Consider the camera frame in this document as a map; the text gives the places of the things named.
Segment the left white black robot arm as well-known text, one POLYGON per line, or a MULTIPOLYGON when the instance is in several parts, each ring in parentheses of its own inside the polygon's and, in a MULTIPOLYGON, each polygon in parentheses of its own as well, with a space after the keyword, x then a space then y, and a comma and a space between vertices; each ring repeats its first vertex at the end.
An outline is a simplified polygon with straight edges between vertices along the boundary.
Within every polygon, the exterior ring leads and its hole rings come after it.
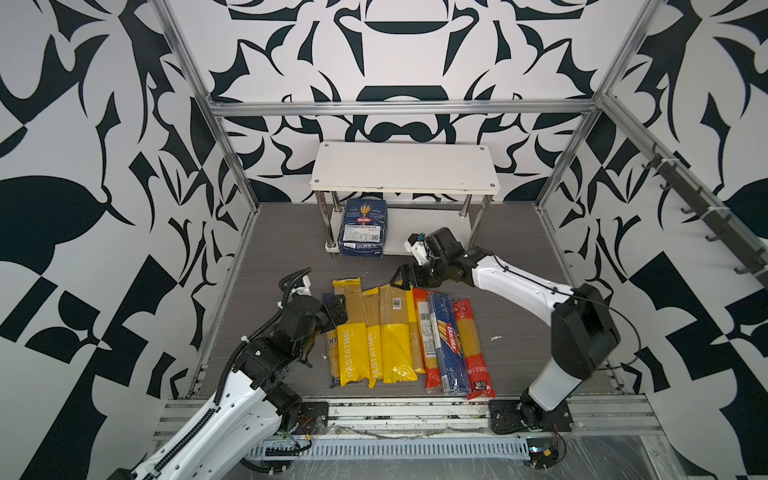
POLYGON ((156 453, 112 479, 220 479, 254 447, 294 428, 301 397, 285 382, 316 338, 348 320, 346 299, 295 295, 241 342, 213 396, 156 453))

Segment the yellow spaghetti bag narrow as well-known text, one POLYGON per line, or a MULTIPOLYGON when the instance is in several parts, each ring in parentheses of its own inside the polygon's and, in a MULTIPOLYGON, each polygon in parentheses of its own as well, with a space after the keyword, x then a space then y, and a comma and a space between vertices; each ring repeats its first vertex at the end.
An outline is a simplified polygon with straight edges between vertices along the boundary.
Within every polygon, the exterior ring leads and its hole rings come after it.
POLYGON ((412 357, 412 366, 414 372, 417 375, 425 373, 422 345, 421 345, 421 329, 418 309, 414 299, 414 293, 412 290, 406 292, 406 303, 408 313, 408 326, 409 326, 409 342, 412 357))

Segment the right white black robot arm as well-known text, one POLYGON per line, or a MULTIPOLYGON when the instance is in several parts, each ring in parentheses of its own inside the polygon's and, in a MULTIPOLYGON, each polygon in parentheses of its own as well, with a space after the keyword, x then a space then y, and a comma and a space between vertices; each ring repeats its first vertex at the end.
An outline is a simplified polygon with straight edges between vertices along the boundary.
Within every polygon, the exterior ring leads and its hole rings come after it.
POLYGON ((447 227, 428 235, 414 233, 404 248, 415 261, 402 265, 394 278, 406 287, 436 289, 448 280, 464 283, 524 308, 550 328, 550 359, 520 399, 528 425, 561 407, 621 342, 610 307, 588 284, 556 283, 482 247, 465 248, 447 227))

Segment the red spaghetti bag labelled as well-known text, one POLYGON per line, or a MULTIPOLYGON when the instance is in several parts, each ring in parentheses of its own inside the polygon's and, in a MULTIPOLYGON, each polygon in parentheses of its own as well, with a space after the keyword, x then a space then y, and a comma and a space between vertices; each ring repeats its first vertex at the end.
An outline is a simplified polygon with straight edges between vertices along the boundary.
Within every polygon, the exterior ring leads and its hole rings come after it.
POLYGON ((426 389, 431 391, 441 386, 436 352, 437 348, 432 325, 432 309, 428 301, 428 293, 426 290, 414 288, 412 293, 420 328, 422 357, 426 374, 426 389))

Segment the blue Barilla spaghetti box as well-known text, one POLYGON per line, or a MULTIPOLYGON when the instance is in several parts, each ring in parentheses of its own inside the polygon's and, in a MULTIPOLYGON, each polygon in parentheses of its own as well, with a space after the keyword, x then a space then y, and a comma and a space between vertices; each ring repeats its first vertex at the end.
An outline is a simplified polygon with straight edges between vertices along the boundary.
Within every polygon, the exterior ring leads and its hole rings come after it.
POLYGON ((433 333, 436 335, 436 356, 443 392, 448 396, 467 397, 470 381, 466 360, 459 338, 452 297, 429 292, 433 333))

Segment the yellow Pastatime bag barcode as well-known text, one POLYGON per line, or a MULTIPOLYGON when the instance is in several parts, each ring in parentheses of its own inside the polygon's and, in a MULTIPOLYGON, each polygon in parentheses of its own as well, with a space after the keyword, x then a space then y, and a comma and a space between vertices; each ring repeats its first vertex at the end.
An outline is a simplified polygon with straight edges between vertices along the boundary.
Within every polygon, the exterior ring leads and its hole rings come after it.
POLYGON ((379 319, 383 382, 395 384, 416 381, 404 290, 390 285, 382 285, 379 288, 379 319))

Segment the dark blue Barilla pasta bag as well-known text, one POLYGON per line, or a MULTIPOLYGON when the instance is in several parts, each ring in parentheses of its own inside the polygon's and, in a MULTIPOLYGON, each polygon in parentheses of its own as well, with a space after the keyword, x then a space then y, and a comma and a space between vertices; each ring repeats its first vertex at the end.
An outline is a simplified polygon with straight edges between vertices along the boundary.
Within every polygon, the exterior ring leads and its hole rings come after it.
POLYGON ((381 257, 388 230, 388 209, 385 200, 355 198, 347 201, 338 245, 342 256, 381 257))

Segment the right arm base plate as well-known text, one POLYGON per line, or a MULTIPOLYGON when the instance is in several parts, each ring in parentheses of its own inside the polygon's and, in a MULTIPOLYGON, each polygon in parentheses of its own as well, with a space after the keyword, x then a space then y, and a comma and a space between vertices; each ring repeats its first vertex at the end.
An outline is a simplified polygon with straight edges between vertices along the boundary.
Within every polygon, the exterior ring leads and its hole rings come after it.
POLYGON ((530 399, 492 399, 488 407, 491 431, 498 435, 571 431, 573 417, 566 401, 551 411, 530 399))

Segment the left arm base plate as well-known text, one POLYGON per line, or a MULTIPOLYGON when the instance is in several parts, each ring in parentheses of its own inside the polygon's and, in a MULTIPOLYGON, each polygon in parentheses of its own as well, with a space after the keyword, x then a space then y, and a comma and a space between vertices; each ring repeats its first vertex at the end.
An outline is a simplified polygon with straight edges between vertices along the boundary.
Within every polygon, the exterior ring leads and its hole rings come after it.
POLYGON ((302 402, 288 411, 282 428, 292 435, 312 435, 327 427, 329 403, 325 401, 302 402))

